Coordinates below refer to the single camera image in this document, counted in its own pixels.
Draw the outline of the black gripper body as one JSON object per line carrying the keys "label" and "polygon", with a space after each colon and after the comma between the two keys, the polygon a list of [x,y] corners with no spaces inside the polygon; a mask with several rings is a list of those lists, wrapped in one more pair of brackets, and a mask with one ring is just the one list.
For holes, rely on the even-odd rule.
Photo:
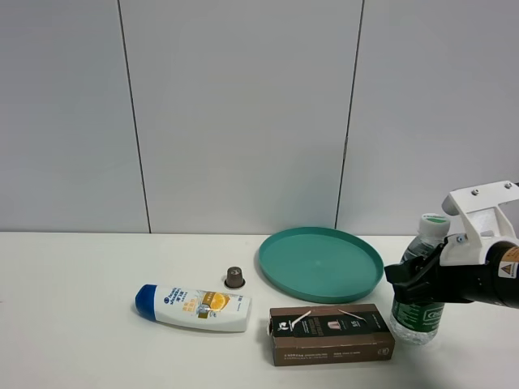
{"label": "black gripper body", "polygon": [[518,307],[518,248],[510,243],[493,245],[483,265],[439,267],[436,274],[442,302]]}

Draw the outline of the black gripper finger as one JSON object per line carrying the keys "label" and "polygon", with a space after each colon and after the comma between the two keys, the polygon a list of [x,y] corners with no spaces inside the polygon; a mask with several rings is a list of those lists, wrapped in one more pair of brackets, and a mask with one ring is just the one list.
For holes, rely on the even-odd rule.
{"label": "black gripper finger", "polygon": [[440,256],[449,237],[430,254],[384,268],[386,281],[392,285],[394,297],[404,304],[448,303],[445,281],[447,276]]}

